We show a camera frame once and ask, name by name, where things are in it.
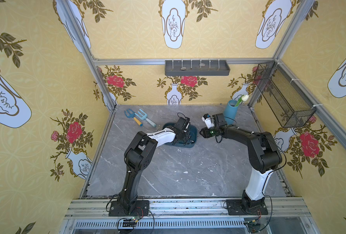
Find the teal storage box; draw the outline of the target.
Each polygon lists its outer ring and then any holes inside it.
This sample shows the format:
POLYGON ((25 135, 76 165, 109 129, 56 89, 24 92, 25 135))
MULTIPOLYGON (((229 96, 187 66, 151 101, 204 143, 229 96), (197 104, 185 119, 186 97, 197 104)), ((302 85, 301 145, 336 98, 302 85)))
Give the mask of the teal storage box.
POLYGON ((166 123, 163 129, 169 128, 174 130, 176 137, 173 142, 166 143, 169 146, 193 148, 197 141, 197 128, 191 124, 188 127, 180 126, 178 123, 166 123))

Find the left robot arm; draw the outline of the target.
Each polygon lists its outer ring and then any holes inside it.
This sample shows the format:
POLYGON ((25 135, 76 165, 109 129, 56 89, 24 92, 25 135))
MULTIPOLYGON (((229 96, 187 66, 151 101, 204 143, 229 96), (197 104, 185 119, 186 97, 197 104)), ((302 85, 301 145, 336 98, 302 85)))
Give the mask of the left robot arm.
POLYGON ((124 154, 127 173, 123 189, 117 195, 117 202, 125 214, 132 214, 136 208, 140 178, 151 163, 156 148, 164 144, 186 147, 196 143, 196 136, 191 137, 191 128, 190 119, 180 117, 175 124, 160 131, 140 131, 135 135, 124 154))

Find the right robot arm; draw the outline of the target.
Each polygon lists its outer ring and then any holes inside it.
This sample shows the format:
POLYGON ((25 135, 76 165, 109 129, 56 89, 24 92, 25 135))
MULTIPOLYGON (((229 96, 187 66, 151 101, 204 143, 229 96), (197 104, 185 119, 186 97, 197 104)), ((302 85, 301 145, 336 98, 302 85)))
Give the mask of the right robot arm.
POLYGON ((225 201, 229 215, 267 215, 265 189, 274 171, 282 162, 280 150, 269 132, 254 132, 228 124, 223 114, 205 114, 202 121, 206 127, 200 130, 204 138, 222 137, 247 146, 251 177, 241 199, 225 201))

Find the teal vase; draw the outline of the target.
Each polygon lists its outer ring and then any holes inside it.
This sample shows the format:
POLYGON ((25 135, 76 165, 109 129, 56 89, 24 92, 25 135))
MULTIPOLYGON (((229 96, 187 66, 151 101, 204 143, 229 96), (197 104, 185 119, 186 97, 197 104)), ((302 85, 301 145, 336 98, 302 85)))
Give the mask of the teal vase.
POLYGON ((230 100, 223 112, 225 121, 228 125, 235 124, 236 114, 237 114, 237 100, 230 100))

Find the white tulip flower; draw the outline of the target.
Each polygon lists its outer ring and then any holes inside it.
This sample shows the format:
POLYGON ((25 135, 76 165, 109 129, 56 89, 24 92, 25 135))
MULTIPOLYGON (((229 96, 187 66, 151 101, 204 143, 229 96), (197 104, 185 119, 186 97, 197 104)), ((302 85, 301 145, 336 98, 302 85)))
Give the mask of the white tulip flower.
POLYGON ((238 107, 241 103, 247 101, 249 99, 249 95, 242 95, 236 102, 235 107, 238 107))

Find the light blue toy fork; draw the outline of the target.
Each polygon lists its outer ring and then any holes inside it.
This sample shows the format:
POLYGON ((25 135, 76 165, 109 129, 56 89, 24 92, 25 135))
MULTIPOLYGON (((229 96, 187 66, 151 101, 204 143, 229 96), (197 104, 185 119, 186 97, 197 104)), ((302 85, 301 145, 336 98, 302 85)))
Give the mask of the light blue toy fork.
POLYGON ((142 109, 139 109, 138 112, 135 113, 135 115, 142 121, 147 121, 152 127, 156 127, 156 123, 154 123, 152 120, 148 118, 147 113, 145 113, 142 109))

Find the grey wall shelf tray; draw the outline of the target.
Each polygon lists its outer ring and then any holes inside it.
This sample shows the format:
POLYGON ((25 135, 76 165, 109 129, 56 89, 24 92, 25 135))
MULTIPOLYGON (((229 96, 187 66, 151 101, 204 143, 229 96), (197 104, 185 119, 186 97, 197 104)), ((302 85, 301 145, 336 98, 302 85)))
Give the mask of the grey wall shelf tray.
POLYGON ((224 59, 165 60, 166 76, 228 76, 230 67, 224 59))

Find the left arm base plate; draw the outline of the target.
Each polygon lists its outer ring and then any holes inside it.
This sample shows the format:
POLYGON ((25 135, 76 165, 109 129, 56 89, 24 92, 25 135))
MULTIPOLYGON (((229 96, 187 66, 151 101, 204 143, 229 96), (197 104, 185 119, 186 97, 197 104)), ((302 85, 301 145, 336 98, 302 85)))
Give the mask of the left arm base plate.
POLYGON ((127 216, 147 216, 149 214, 150 202, 148 200, 137 200, 130 206, 121 206, 118 201, 112 201, 110 208, 107 208, 109 216, 127 217, 127 216))

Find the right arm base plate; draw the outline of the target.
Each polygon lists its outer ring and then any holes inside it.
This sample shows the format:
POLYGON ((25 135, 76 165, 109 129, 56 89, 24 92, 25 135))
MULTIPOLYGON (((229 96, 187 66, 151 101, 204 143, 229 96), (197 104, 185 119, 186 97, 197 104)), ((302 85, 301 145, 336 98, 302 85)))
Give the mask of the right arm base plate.
POLYGON ((225 208, 229 215, 268 215, 268 209, 264 199, 260 200, 247 200, 242 199, 228 199, 225 202, 225 208))

